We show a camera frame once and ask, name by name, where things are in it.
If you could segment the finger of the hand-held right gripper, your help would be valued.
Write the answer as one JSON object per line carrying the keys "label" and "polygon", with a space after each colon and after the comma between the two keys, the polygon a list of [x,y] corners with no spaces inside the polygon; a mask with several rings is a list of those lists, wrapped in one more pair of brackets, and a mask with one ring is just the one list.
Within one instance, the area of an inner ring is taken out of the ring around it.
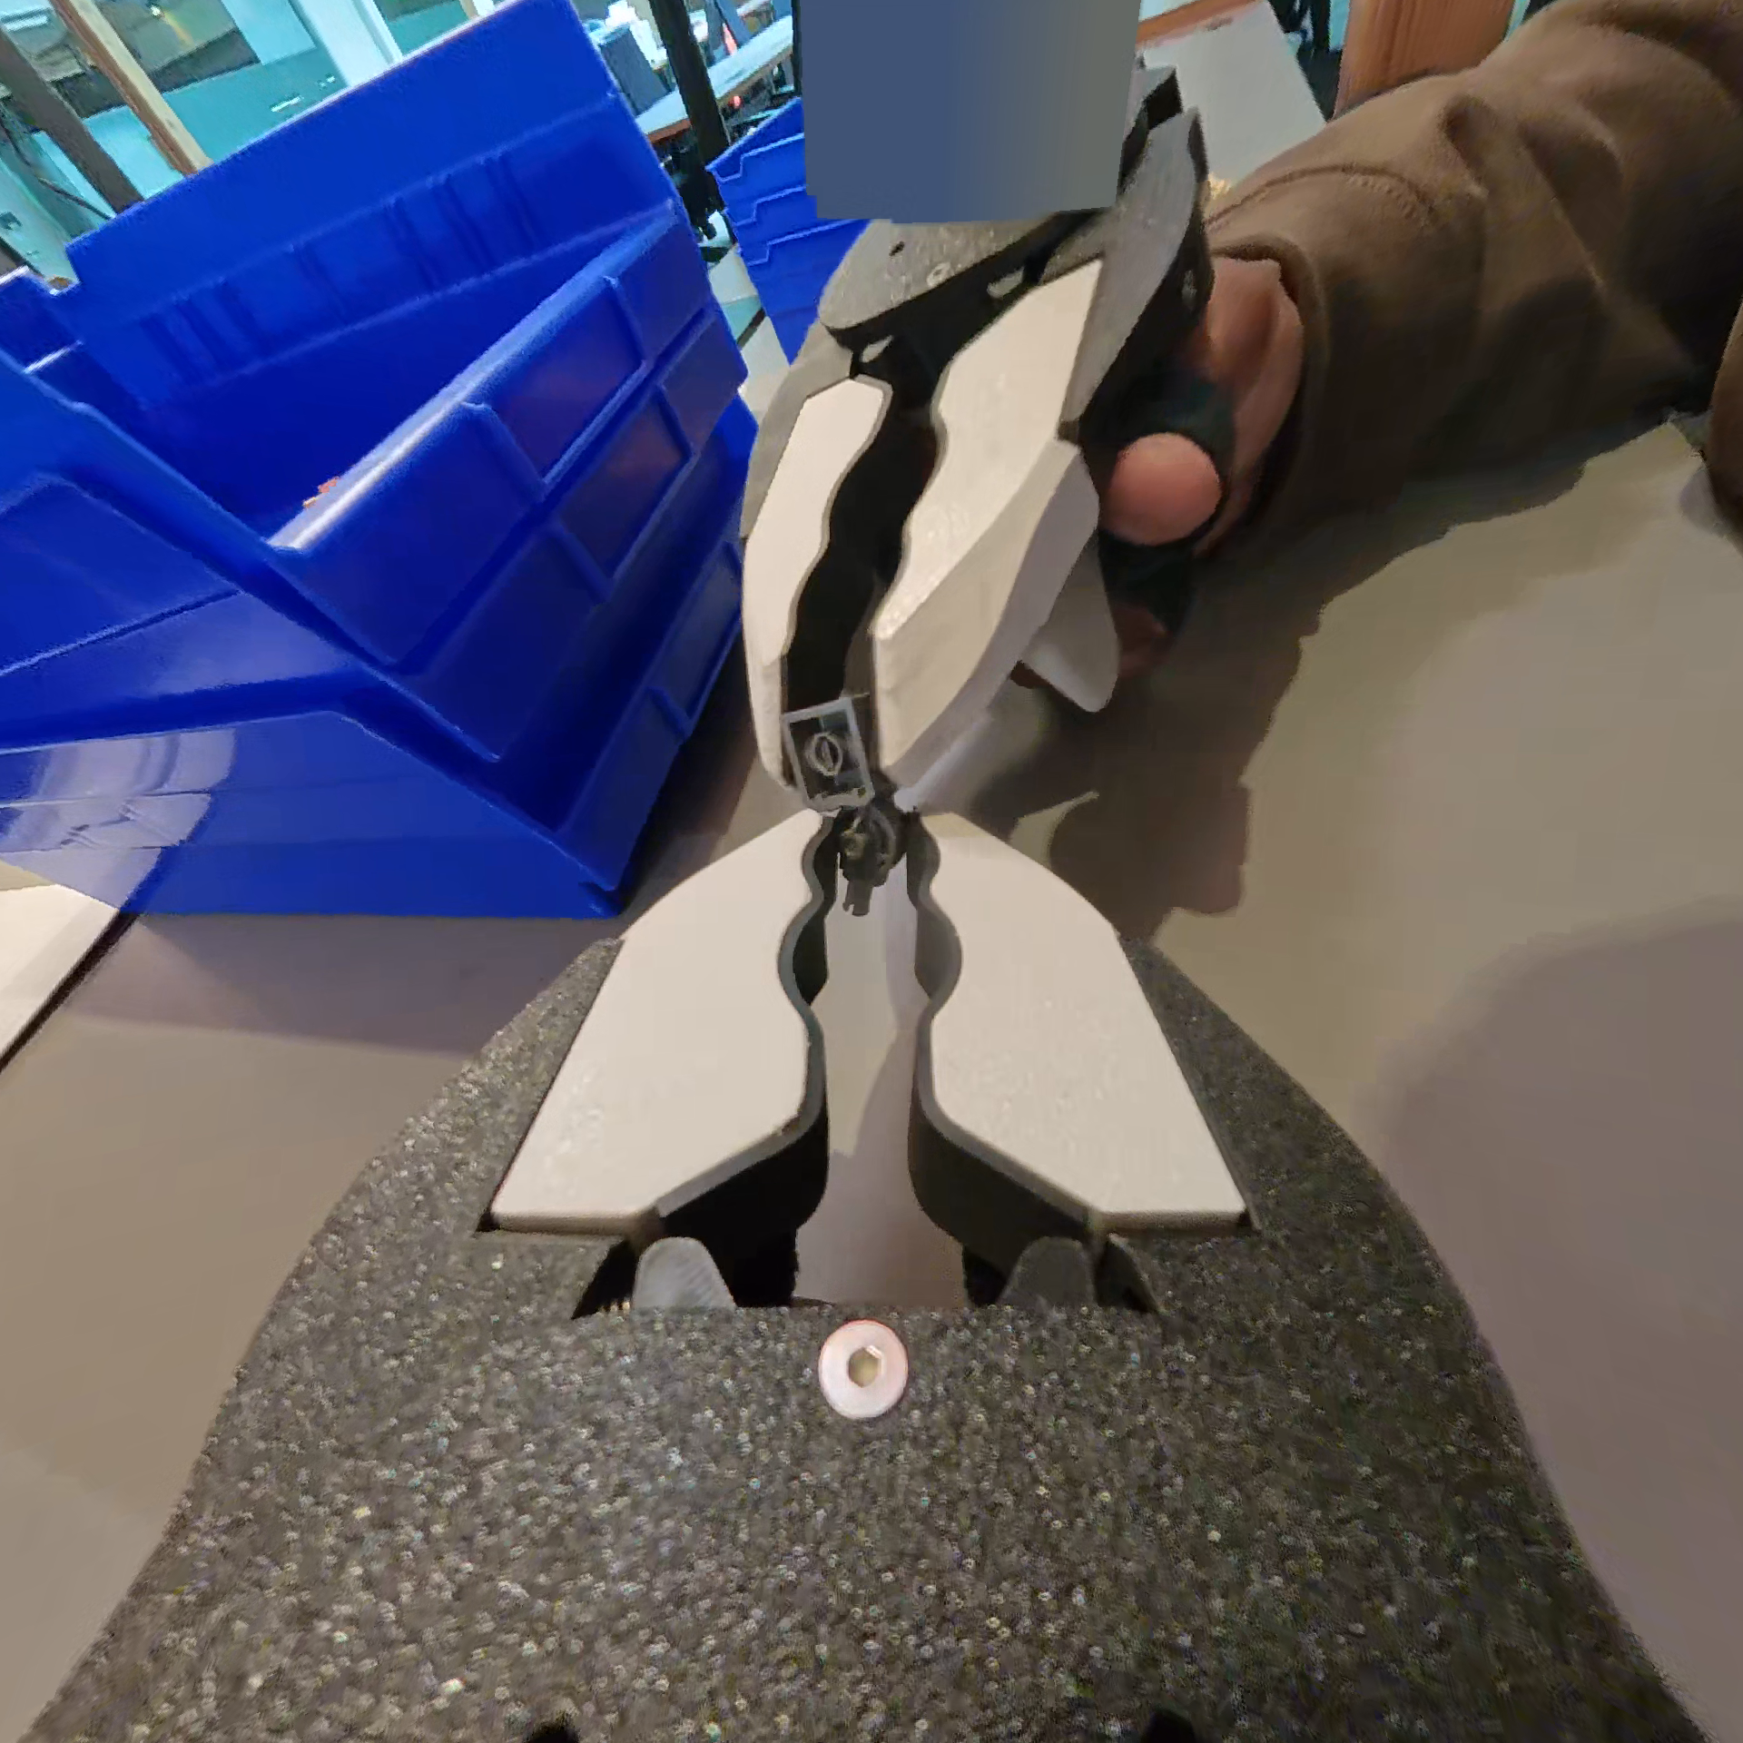
{"label": "finger of the hand-held right gripper", "polygon": [[873,615],[873,736],[915,790],[1028,655],[1096,528],[1085,451],[1058,432],[1102,263],[1038,286],[943,376],[936,472]]}
{"label": "finger of the hand-held right gripper", "polygon": [[884,381],[807,391],[778,381],[766,405],[742,515],[742,634],[749,725],[773,786],[799,790],[785,717],[846,691],[846,651],[865,619],[865,557],[832,557],[842,489],[889,422]]}

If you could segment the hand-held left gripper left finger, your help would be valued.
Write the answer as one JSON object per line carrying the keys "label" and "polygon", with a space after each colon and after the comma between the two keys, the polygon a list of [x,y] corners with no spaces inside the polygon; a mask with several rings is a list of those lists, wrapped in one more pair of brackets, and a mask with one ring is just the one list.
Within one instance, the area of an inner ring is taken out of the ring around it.
{"label": "hand-held left gripper left finger", "polygon": [[818,1132],[832,826],[785,818],[653,902],[496,1202],[497,1230],[653,1230]]}

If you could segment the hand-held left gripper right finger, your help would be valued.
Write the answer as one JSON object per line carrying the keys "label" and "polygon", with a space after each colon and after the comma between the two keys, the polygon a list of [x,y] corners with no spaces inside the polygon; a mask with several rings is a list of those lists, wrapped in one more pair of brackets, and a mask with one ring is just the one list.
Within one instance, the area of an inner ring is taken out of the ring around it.
{"label": "hand-held left gripper right finger", "polygon": [[911,1188],[943,1230],[1236,1230],[1248,1206],[1118,926],[984,826],[911,841]]}

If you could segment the small grey brick model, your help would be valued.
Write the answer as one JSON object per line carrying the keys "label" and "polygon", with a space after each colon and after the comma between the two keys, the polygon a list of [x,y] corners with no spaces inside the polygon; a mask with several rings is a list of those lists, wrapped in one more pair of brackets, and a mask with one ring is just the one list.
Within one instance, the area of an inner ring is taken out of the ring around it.
{"label": "small grey brick model", "polygon": [[907,853],[907,811],[873,762],[873,705],[868,695],[842,695],[785,713],[778,725],[804,803],[832,821],[842,909],[865,919]]}

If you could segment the blue plastic bin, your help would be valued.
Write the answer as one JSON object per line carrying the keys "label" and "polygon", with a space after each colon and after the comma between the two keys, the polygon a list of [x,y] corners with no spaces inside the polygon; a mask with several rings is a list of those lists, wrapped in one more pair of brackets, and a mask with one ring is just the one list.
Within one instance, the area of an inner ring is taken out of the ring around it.
{"label": "blue plastic bin", "polygon": [[399,655],[244,589],[55,648],[3,669],[3,756],[353,710],[550,830],[583,790],[653,807],[738,634],[749,435],[656,391]]}
{"label": "blue plastic bin", "polygon": [[725,634],[742,351],[571,6],[496,10],[74,263],[3,286],[3,673],[229,599],[440,691]]}
{"label": "blue plastic bin", "polygon": [[557,830],[353,710],[27,751],[3,864],[138,919],[618,919],[691,736],[653,807]]}
{"label": "blue plastic bin", "polygon": [[865,220],[822,220],[807,191],[804,102],[761,120],[706,172],[761,308],[793,363]]}

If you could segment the person's right hand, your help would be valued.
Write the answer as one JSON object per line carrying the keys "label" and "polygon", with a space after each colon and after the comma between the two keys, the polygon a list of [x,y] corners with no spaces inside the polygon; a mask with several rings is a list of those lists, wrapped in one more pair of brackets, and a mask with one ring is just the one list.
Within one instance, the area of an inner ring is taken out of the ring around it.
{"label": "person's right hand", "polygon": [[1181,432],[1134,435],[1102,486],[1102,528],[1134,546],[1215,546],[1256,504],[1268,454],[1299,410],[1308,368],[1301,308],[1268,255],[1215,255],[1211,298],[1168,381],[1199,381],[1232,405],[1232,454]]}

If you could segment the wooden pillar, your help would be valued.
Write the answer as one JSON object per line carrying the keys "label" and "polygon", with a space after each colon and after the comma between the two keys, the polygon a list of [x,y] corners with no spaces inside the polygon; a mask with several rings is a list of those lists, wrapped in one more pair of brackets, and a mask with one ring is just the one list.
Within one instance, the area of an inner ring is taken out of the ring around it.
{"label": "wooden pillar", "polygon": [[1334,115],[1415,78],[1470,70],[1514,29],[1514,0],[1352,0]]}

